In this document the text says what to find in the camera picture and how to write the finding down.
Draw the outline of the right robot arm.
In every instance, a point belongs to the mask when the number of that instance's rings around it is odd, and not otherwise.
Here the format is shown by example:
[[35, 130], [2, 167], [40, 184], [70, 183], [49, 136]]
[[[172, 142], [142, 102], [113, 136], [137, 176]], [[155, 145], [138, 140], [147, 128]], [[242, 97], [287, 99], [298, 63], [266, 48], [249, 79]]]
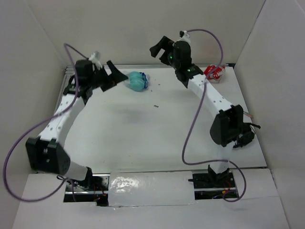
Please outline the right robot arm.
[[218, 149], [217, 158], [207, 162], [208, 182], [213, 187], [219, 187], [228, 177], [230, 154], [242, 134], [243, 109], [226, 100], [192, 62], [189, 39], [183, 37], [174, 42], [163, 36], [149, 49], [152, 57], [156, 57], [160, 50], [164, 50], [160, 61], [174, 68], [177, 79], [201, 98], [200, 104], [204, 104], [212, 115], [209, 133]]

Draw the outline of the teal white cat-ear headphones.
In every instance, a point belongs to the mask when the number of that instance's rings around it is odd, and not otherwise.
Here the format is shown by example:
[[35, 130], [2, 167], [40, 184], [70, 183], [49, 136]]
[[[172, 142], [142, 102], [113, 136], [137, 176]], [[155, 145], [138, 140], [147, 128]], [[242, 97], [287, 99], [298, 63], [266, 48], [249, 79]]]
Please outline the teal white cat-ear headphones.
[[150, 76], [144, 72], [130, 72], [127, 74], [128, 79], [123, 81], [124, 85], [129, 89], [142, 92], [148, 89]]

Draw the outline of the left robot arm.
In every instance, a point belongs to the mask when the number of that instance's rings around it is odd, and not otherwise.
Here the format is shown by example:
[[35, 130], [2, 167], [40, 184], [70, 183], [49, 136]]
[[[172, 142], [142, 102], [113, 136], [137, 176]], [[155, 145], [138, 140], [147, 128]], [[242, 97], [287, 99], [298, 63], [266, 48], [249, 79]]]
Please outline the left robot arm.
[[92, 169], [73, 162], [64, 149], [66, 137], [78, 114], [84, 109], [93, 90], [107, 91], [128, 79], [115, 65], [108, 61], [111, 71], [89, 59], [78, 60], [75, 74], [63, 91], [60, 105], [54, 117], [36, 138], [28, 138], [26, 150], [33, 170], [53, 173], [77, 182], [83, 190], [94, 185]]

